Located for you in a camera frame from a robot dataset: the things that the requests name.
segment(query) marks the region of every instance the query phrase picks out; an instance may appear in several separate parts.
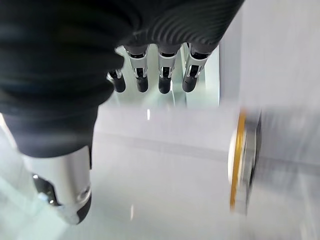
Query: white floor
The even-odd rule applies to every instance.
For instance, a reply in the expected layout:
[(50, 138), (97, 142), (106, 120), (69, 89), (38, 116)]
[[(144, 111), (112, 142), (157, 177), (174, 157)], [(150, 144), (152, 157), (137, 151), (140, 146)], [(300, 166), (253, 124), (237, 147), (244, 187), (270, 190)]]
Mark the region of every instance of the white floor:
[[(320, 239), (317, 116), (304, 113), (301, 123), (301, 114), (263, 115), (264, 165), (244, 217), (229, 211), (227, 150), (237, 114), (150, 109), (148, 120), (146, 109), (103, 105), (91, 210), (78, 226), (67, 226), (35, 198), (29, 174), (0, 134), (0, 239)], [(300, 123), (299, 132), (290, 120)], [(279, 145), (284, 152), (277, 159)]]

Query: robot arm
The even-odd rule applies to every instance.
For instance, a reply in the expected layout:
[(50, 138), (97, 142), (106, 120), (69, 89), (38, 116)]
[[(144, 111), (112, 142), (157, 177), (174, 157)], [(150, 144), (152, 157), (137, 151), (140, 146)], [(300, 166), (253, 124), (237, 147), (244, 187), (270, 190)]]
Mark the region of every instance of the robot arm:
[(88, 213), (94, 125), (98, 106), (114, 89), (105, 76), (119, 83), (117, 91), (125, 87), (116, 71), (124, 60), (115, 48), (126, 47), (137, 88), (145, 92), (148, 45), (157, 44), (159, 89), (165, 93), (176, 46), (191, 43), (189, 91), (242, 3), (2, 0), (0, 112), (41, 199), (71, 224)]

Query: black rubber fingertip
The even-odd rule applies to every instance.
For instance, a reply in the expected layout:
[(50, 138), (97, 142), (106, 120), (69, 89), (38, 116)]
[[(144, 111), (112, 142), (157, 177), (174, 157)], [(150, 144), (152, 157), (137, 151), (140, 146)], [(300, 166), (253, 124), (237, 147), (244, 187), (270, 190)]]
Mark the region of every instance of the black rubber fingertip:
[(113, 80), (114, 90), (117, 93), (123, 93), (126, 90), (126, 82), (123, 76), (120, 79)]
[(197, 78), (194, 77), (185, 77), (182, 82), (182, 89), (186, 93), (192, 92), (197, 84)]
[(136, 87), (139, 92), (144, 93), (148, 90), (148, 78), (139, 77), (136, 79)]
[(162, 94), (167, 94), (170, 91), (171, 78), (159, 77), (159, 91)]

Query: yellow ring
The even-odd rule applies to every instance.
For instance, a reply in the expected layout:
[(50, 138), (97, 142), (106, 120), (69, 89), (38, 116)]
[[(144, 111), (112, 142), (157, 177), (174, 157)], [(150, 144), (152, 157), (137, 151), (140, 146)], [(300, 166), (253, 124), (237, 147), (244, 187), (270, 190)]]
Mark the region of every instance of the yellow ring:
[(244, 143), (244, 134), (245, 134), (245, 121), (246, 121), (246, 112), (244, 110), (241, 110), (239, 114), (238, 127), (236, 130), (236, 139), (235, 139), (233, 172), (232, 172), (231, 193), (230, 193), (230, 209), (231, 210), (234, 210), (236, 205), (239, 166), (240, 166), (240, 159), (241, 159), (242, 148)]

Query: black fabric sleeve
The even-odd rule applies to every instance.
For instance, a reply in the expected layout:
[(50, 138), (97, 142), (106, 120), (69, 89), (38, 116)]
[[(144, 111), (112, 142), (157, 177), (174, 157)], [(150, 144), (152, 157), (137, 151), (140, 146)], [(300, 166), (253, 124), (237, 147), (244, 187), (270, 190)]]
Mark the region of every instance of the black fabric sleeve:
[[(19, 150), (53, 157), (92, 142), (98, 106), (113, 92), (106, 73), (123, 66), (116, 47), (188, 42), (215, 48), (242, 3), (0, 1), (0, 112)], [(83, 133), (88, 141), (79, 140)], [(25, 142), (36, 135), (43, 143)]]

